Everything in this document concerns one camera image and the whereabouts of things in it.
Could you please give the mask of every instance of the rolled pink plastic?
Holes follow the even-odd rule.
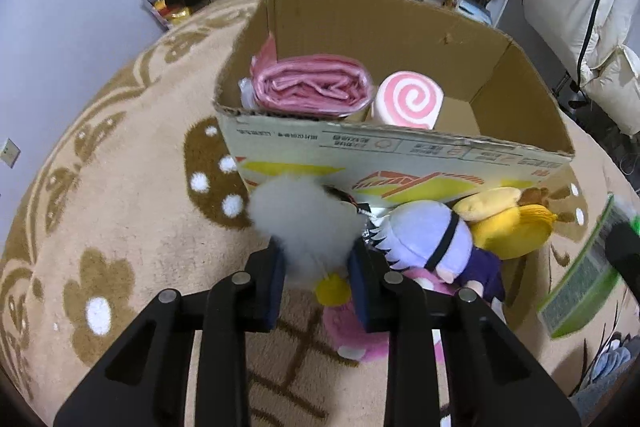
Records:
[[[443,99],[442,88],[428,76],[398,71],[378,89],[371,116],[387,125],[433,129]]]
[[[278,60],[269,36],[252,61],[255,100],[265,109],[340,118],[371,102],[369,73],[357,60],[340,55],[306,55]]]

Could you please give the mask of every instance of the cardboard box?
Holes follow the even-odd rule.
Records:
[[[399,70],[445,93],[434,130],[258,115],[238,80],[273,32],[278,58],[315,53],[361,61],[375,83]],[[249,189],[284,172],[374,206],[450,201],[501,185],[527,187],[571,161],[556,101],[503,33],[413,0],[261,0],[234,43],[214,105]]]

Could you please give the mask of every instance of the electrical socket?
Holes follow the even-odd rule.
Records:
[[[18,146],[9,140],[8,138],[5,140],[2,149],[0,149],[0,160],[9,165],[10,168],[14,168],[15,161],[18,159],[20,155],[20,149]]]

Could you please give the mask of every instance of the green and gray object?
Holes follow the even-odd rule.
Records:
[[[607,261],[605,243],[614,225],[619,223],[628,223],[640,235],[640,216],[610,194],[578,257],[538,307],[538,317],[552,339],[585,327],[618,283],[620,274]]]

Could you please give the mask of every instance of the patterned blanket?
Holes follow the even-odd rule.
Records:
[[[0,363],[48,425],[159,290],[207,289],[265,245],[249,227],[247,193],[210,102],[216,73],[256,4],[218,1],[120,71],[67,129],[22,200],[0,263]],[[608,190],[640,208],[606,154],[567,126],[591,214]],[[569,392],[612,331],[639,326],[620,284],[588,327],[549,340],[534,304],[580,247],[565,237],[553,244],[561,254],[542,250],[505,267],[507,312]],[[382,424],[386,362],[338,357],[309,295],[286,292],[276,331],[250,335],[247,344],[254,425]],[[197,342],[193,352],[195,375]],[[443,392],[443,406],[447,400]]]

